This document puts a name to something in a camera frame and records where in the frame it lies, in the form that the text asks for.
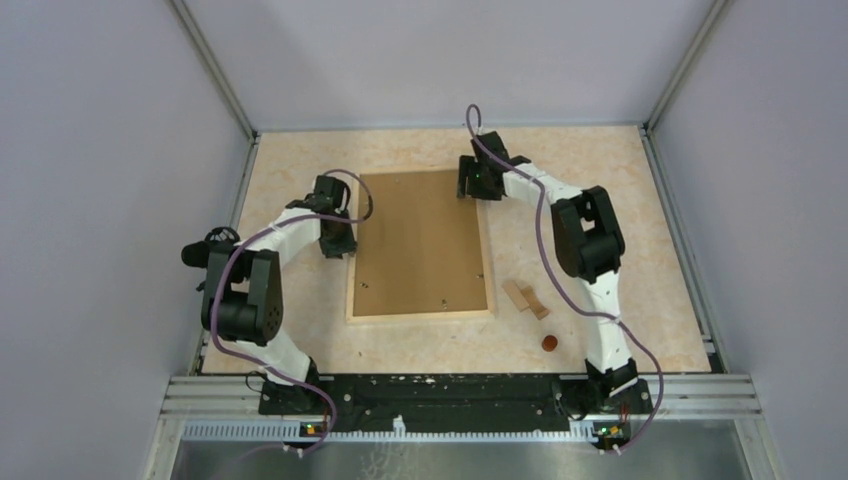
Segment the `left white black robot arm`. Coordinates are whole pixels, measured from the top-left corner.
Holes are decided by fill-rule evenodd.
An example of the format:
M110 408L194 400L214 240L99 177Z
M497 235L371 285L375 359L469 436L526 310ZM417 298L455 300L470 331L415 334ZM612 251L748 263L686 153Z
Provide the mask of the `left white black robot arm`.
M335 403L320 387L312 358L283 329L282 269L312 244L327 259L355 254L358 221L349 213L352 189L343 173L317 176L310 193L247 239L221 227L181 253L186 265L206 273L199 287L201 323L215 347L255 366L265 378L265 395L302 414L334 410Z

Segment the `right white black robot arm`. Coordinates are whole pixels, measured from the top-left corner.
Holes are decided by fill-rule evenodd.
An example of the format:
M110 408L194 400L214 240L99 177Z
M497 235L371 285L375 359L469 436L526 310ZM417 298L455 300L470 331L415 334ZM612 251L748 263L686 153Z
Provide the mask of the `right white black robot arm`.
M638 370L621 326L619 272L625 242L608 192L556 179L523 156L512 157L495 131L471 137L473 155L459 159L457 195L523 201L535 209L535 233L550 219L560 269L577 281L589 305L568 305L590 322L586 369L589 404L612 412L636 385Z

